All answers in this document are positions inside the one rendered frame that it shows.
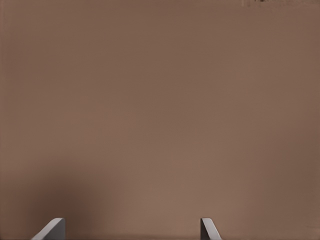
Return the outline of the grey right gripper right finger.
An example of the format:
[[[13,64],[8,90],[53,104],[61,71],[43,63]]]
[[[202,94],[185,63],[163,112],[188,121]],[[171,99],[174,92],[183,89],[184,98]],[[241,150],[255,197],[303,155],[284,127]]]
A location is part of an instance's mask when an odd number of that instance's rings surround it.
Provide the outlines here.
[[[211,218],[200,219],[200,239],[201,240],[222,240],[218,229]]]

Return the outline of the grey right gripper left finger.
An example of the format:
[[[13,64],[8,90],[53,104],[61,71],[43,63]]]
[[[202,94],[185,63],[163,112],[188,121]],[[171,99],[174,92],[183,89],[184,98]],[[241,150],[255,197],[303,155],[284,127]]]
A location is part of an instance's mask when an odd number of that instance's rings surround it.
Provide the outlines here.
[[[52,219],[30,240],[66,240],[66,220],[60,217]]]

